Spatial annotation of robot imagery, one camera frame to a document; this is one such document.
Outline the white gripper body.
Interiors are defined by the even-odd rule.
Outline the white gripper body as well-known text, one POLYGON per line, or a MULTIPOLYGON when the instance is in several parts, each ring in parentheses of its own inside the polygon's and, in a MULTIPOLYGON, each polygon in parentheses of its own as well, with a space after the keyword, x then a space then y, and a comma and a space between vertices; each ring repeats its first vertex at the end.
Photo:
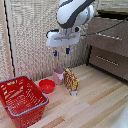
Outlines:
POLYGON ((77 44, 80 39, 80 30, 80 27, 64 30, 63 33, 59 29, 51 30, 46 35, 46 45, 48 47, 59 47, 77 44))

